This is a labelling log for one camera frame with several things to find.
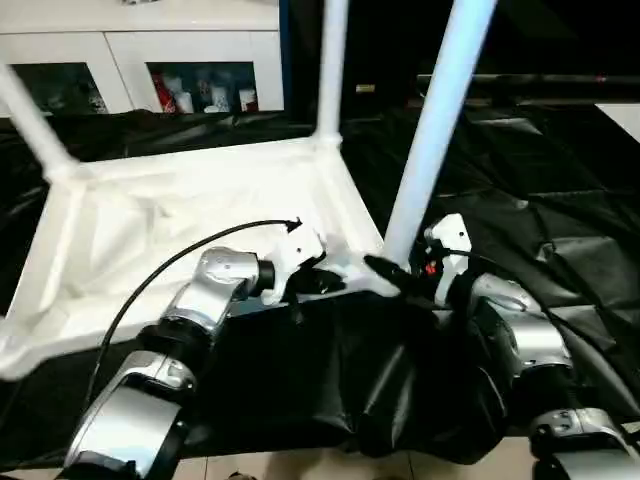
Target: floor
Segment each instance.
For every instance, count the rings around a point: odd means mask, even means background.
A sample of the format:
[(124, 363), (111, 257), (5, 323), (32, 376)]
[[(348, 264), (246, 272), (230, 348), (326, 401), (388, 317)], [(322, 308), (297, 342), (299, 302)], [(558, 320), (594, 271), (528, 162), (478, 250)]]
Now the floor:
[[(174, 480), (225, 480), (235, 472), (257, 480), (529, 480), (532, 464), (528, 440), (508, 438), (470, 467), (413, 452), (371, 459), (332, 449), (308, 449), (183, 460)], [(52, 480), (57, 473), (20, 470), (7, 475)]]

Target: black plastic sheet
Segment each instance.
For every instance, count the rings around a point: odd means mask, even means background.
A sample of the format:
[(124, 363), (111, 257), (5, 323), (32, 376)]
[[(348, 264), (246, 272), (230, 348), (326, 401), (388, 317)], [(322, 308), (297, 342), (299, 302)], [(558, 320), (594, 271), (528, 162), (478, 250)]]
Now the black plastic sheet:
[[(279, 115), (52, 119), (82, 161), (305, 136)], [(343, 124), (343, 156), (383, 231), (416, 112)], [(584, 394), (619, 420), (640, 418), (640, 235), (629, 163), (636, 142), (595, 108), (466, 110), (425, 224), (463, 214), (474, 250), (516, 270), (605, 352), (564, 332)], [(0, 124), (0, 285), (6, 308), (46, 197), (39, 168)], [(415, 305), (358, 294), (228, 322), (201, 384), (185, 455), (343, 445), (472, 463), (508, 418), (491, 365)], [(115, 346), (113, 372), (135, 342)], [(50, 360), (0, 384), (0, 465), (56, 464), (73, 432), (95, 352)]]

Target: white cabinet door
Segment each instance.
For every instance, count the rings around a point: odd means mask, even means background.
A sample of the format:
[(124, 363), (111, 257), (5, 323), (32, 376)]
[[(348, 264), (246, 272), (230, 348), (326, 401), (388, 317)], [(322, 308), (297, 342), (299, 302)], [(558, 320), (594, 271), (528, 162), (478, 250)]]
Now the white cabinet door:
[(114, 32), (106, 36), (136, 108), (153, 112), (283, 109), (276, 31)]
[[(49, 113), (120, 113), (132, 104), (102, 33), (0, 35), (0, 57), (14, 66)], [(0, 101), (0, 116), (6, 116)]]

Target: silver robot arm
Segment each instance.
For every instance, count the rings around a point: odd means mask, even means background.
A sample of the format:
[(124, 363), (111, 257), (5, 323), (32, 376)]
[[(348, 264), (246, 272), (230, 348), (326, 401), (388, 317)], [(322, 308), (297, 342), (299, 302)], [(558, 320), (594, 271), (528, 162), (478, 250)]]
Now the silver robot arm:
[(189, 404), (232, 302), (276, 304), (292, 274), (324, 253), (313, 229), (292, 230), (265, 259), (215, 247), (85, 412), (58, 478), (171, 479)]
[[(425, 237), (434, 247), (471, 250), (460, 215), (448, 215)], [(581, 402), (573, 360), (564, 339), (529, 292), (514, 281), (450, 255), (441, 263), (437, 304), (462, 309), (497, 353), (512, 389), (508, 408), (529, 429), (540, 480), (640, 478), (638, 445), (609, 414)]]

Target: white vertical post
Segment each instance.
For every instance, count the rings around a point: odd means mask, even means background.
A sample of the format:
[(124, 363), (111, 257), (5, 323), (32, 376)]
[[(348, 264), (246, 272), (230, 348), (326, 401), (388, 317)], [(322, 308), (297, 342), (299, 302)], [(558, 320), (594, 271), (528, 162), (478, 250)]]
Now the white vertical post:
[(1, 59), (0, 99), (9, 109), (16, 129), (42, 164), (44, 177), (48, 181), (69, 177), (76, 161), (53, 133), (16, 73)]
[(497, 0), (455, 0), (393, 205), (384, 256), (406, 264), (447, 153)]
[(325, 0), (322, 27), (322, 65), (316, 135), (339, 141), (342, 67), (347, 34), (349, 0)]

